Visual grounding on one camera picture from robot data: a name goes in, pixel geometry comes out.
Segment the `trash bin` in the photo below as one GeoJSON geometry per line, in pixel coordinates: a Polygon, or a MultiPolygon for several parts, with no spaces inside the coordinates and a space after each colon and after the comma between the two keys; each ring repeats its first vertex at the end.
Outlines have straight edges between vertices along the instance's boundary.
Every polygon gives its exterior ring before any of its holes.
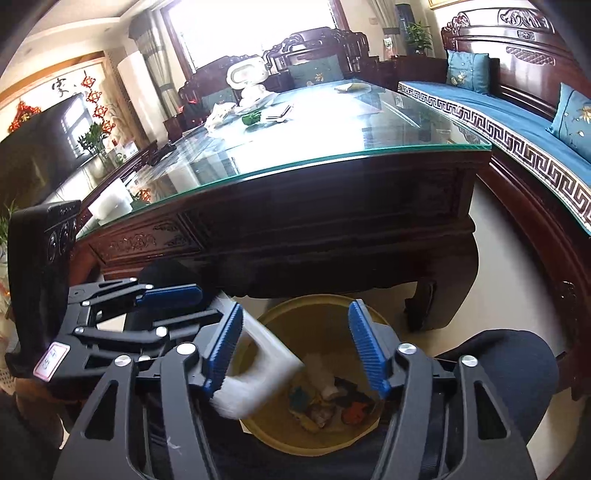
{"type": "MultiPolygon", "coordinates": [[[[375,401],[363,422],[344,425],[332,421],[318,432],[309,432],[289,410],[293,381],[267,401],[255,414],[242,420],[256,438],[276,450],[300,456],[320,456],[345,448],[378,425],[383,402],[372,391],[355,348],[348,324],[348,308],[353,299],[339,295],[309,295],[288,300],[264,313],[259,321],[300,360],[316,353],[335,376],[358,386],[375,401]]],[[[371,307],[374,322],[386,324],[371,307]]],[[[256,345],[241,339],[232,360],[232,371],[245,372],[254,363],[256,345]]]]}

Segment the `carved wooden backrest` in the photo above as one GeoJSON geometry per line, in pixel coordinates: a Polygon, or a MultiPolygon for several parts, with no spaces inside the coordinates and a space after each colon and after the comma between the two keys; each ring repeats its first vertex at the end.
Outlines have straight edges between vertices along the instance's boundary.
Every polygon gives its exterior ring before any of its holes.
{"type": "Polygon", "coordinates": [[[548,18],[531,8],[482,8],[460,12],[441,29],[447,50],[488,53],[499,59],[493,93],[553,118],[560,82],[591,95],[572,53],[548,18]]]}
{"type": "Polygon", "coordinates": [[[197,101],[206,95],[228,88],[226,76],[230,66],[252,57],[249,55],[225,56],[198,68],[192,77],[185,82],[184,86],[180,88],[178,91],[179,96],[183,102],[197,101]]]}
{"type": "Polygon", "coordinates": [[[263,54],[272,73],[314,59],[337,55],[345,76],[359,72],[369,59],[369,44],[365,34],[338,28],[313,28],[297,32],[263,54]]]}

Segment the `table leg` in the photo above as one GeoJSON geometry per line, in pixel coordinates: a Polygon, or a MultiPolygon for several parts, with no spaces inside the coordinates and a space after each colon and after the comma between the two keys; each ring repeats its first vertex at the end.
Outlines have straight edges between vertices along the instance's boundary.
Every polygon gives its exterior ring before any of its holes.
{"type": "Polygon", "coordinates": [[[478,249],[473,235],[451,248],[433,249],[427,273],[417,281],[414,297],[406,299],[411,331],[447,326],[468,295],[478,273],[478,249]]]}

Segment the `teal pillow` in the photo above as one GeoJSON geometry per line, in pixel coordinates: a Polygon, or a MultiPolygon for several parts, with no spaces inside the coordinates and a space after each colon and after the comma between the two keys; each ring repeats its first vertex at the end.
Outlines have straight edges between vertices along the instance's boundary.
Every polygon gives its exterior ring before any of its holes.
{"type": "Polygon", "coordinates": [[[336,55],[325,59],[310,60],[300,65],[289,65],[287,69],[294,79],[295,88],[318,83],[337,82],[345,78],[340,69],[339,58],[336,55]]]}
{"type": "Polygon", "coordinates": [[[561,83],[558,111],[546,130],[591,162],[591,100],[585,95],[561,83]]]}
{"type": "Polygon", "coordinates": [[[488,53],[448,50],[447,84],[488,93],[491,74],[488,53]]]}
{"type": "Polygon", "coordinates": [[[224,90],[220,90],[219,92],[212,93],[211,95],[206,95],[202,98],[202,102],[205,110],[211,113],[213,106],[216,103],[236,103],[236,97],[234,96],[234,90],[228,87],[224,90]]]}

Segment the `ceiling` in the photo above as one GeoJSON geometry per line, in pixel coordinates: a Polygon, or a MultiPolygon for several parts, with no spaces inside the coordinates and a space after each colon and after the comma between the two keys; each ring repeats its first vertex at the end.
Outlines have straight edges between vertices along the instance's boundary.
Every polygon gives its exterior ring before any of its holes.
{"type": "Polygon", "coordinates": [[[43,68],[123,46],[129,23],[170,0],[60,0],[36,23],[0,77],[0,91],[43,68]]]}
{"type": "Polygon", "coordinates": [[[138,0],[60,0],[39,20],[30,35],[69,23],[120,17],[137,2],[138,0]]]}

